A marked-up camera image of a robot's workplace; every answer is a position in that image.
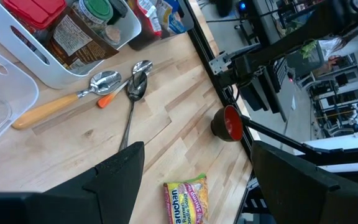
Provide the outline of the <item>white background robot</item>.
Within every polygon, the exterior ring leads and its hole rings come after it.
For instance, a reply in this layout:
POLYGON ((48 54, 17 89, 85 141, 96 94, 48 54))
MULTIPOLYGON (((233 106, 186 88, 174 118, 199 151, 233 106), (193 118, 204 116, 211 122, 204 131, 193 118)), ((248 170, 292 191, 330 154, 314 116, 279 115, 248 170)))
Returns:
POLYGON ((348 123, 353 127, 354 131, 358 133, 358 105, 354 103, 351 105, 352 115, 348 119, 348 123))

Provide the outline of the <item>green lid spice jar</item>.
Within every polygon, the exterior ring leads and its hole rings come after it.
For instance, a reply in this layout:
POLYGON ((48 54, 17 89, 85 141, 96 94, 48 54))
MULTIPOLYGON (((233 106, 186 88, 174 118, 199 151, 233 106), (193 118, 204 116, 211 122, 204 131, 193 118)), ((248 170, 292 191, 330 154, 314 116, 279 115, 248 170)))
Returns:
POLYGON ((77 0, 72 3, 71 8, 96 33, 104 30, 114 15, 108 0, 77 0))

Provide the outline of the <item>white plastic bin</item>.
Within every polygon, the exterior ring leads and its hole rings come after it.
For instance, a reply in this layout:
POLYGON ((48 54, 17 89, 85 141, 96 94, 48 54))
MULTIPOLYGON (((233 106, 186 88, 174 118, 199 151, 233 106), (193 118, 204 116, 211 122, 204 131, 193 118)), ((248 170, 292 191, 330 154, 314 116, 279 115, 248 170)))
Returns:
MULTIPOLYGON (((121 41, 113 46, 119 51, 141 32, 141 24, 132 11, 114 25, 121 31, 121 41)), ((30 32, 0 3, 0 44, 20 60, 45 85, 63 89, 86 78, 105 60, 67 70, 30 32)))

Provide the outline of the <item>dark metal spoon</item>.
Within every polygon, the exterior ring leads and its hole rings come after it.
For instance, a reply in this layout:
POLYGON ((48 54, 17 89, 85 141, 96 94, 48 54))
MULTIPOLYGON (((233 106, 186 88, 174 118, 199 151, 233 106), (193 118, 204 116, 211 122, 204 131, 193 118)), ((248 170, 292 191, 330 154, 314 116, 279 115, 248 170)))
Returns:
POLYGON ((132 78, 129 80, 127 85, 127 96, 130 100, 131 107, 128 116, 128 120, 126 123, 126 128, 124 131, 124 135, 122 137, 122 141, 119 146, 119 151, 125 149, 128 145, 129 140, 129 132, 131 128, 131 121, 134 112, 134 105, 137 101, 141 100, 145 95, 147 89, 147 74, 145 72, 137 72, 132 78))

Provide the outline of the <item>person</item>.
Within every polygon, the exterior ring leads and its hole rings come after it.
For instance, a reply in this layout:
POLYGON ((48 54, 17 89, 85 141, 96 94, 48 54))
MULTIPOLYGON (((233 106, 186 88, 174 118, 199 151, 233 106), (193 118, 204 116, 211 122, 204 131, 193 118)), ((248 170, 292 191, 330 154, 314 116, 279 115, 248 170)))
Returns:
POLYGON ((319 46, 324 57, 321 67, 313 71, 313 75, 318 78, 325 73, 329 73, 334 65, 341 60, 358 51, 358 30, 346 35, 345 37, 335 37, 329 40, 319 40, 319 46))

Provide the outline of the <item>lime shrimp ramen packet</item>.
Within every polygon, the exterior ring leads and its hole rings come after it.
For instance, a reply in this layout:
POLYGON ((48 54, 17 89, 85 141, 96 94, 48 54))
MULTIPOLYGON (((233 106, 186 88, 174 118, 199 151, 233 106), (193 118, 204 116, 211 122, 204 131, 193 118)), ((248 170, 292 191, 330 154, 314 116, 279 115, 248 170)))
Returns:
POLYGON ((163 184, 169 224, 208 224, 206 174, 194 179, 163 184))

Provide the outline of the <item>red bowl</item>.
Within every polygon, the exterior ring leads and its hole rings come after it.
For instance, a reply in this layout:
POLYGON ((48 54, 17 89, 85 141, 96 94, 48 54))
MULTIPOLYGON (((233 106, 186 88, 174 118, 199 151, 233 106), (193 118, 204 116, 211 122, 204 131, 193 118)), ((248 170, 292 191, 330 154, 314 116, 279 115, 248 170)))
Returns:
POLYGON ((243 125, 235 107, 227 105, 219 109, 211 121, 211 131, 223 141, 240 141, 242 139, 243 125))

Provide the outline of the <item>smoked paprika tin red lid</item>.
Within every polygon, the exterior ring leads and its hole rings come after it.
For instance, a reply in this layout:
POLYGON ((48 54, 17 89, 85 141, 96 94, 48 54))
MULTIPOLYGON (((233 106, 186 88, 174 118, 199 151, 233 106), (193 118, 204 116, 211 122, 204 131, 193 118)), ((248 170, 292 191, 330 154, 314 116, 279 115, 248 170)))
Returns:
POLYGON ((65 0, 3 0, 4 7, 37 39, 45 42, 65 0))

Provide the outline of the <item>dark grey plastic bin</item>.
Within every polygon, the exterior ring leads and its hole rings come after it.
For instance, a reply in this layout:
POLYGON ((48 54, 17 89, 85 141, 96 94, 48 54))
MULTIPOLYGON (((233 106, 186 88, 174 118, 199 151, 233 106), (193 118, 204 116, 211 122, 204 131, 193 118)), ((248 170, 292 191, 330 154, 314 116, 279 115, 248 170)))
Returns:
MULTIPOLYGON (((153 2, 154 5, 157 2, 157 0, 151 0, 151 1, 153 2)), ((179 14, 181 17, 181 21, 182 21, 183 25, 185 26, 186 32, 187 32, 193 28, 194 23, 190 16, 190 13, 187 9, 187 6, 185 5, 185 0, 177 0, 177 1, 179 2, 179 5, 180 5, 180 9, 178 11, 179 11, 179 14)), ((152 43, 160 41, 160 40, 164 40, 162 38, 162 36, 159 39, 151 39, 151 38, 147 38, 145 35, 142 35, 140 32, 139 35, 137 35, 135 38, 133 38, 129 42, 129 46, 134 50, 140 51, 140 50, 146 48, 147 46, 151 45, 152 43)))

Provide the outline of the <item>orange handled spoon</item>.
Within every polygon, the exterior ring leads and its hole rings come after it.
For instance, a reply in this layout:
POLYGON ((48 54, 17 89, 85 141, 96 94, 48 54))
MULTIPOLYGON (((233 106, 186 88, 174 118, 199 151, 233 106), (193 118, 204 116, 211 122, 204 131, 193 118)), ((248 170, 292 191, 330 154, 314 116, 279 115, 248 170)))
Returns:
MULTIPOLYGON (((135 75, 138 72, 145 72, 146 75, 148 75, 151 72, 151 69, 153 67, 153 63, 150 60, 142 60, 140 62, 137 62, 133 68, 132 68, 132 74, 135 75)), ((122 90, 124 89, 131 78, 128 78, 123 84, 121 84, 116 90, 114 90, 112 93, 100 98, 97 102, 97 105, 100 108, 107 107, 108 104, 112 102, 114 97, 122 90)))

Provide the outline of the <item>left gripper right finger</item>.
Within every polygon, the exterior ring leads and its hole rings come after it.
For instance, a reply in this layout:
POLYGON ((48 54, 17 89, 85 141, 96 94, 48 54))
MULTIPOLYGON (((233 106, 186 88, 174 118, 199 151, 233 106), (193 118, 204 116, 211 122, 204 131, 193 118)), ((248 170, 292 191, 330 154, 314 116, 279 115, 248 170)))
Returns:
POLYGON ((358 224, 358 183, 262 141, 251 161, 277 224, 358 224))

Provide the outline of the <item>red white snack packet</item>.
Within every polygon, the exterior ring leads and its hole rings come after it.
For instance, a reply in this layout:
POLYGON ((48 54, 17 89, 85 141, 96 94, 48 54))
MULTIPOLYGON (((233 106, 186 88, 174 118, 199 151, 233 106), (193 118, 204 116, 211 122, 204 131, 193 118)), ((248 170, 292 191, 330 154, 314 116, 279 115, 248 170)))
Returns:
POLYGON ((151 0, 128 0, 129 6, 140 20, 141 34, 147 38, 159 39, 162 28, 157 17, 157 8, 151 0))

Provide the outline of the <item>yellow blue ramen packet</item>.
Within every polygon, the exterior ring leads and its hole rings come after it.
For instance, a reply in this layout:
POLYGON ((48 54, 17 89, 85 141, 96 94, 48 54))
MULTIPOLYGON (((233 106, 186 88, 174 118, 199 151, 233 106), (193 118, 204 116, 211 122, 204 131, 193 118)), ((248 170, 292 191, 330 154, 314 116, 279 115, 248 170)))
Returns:
POLYGON ((186 32, 178 11, 180 5, 177 0, 157 0, 155 7, 163 39, 186 32))

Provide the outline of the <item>black table frame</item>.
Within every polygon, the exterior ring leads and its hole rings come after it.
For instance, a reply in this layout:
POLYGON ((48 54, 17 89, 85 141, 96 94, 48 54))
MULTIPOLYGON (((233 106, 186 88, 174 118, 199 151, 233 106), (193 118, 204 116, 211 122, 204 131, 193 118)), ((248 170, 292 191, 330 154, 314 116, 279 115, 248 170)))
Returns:
MULTIPOLYGON (((203 13, 196 0, 183 0, 190 17, 193 20, 194 26, 188 31, 188 35, 194 45, 196 52, 207 72, 213 88, 223 106, 233 105, 240 112, 240 114, 249 115, 245 103, 242 99, 235 100, 233 94, 238 92, 236 87, 225 89, 218 85, 218 82, 213 77, 212 70, 209 67, 209 61, 214 59, 219 54, 219 49, 214 41, 213 35, 206 24, 203 13)), ((223 214, 221 221, 213 221, 212 224, 244 224, 242 219, 242 210, 247 199, 248 184, 254 181, 255 174, 250 161, 251 144, 254 140, 259 140, 260 136, 253 129, 245 128, 242 139, 236 145, 240 147, 240 152, 237 158, 241 156, 246 159, 243 162, 244 168, 241 174, 242 179, 239 182, 238 188, 233 191, 231 195, 227 196, 227 202, 219 202, 222 206, 223 214)))

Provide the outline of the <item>small glass spice jar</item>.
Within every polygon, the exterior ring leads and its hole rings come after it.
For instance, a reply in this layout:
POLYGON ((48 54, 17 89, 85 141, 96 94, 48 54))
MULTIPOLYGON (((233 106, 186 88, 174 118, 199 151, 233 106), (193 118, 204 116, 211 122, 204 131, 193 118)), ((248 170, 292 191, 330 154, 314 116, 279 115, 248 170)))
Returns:
POLYGON ((117 46, 121 41, 121 31, 113 25, 108 25, 101 33, 103 39, 113 46, 117 46))

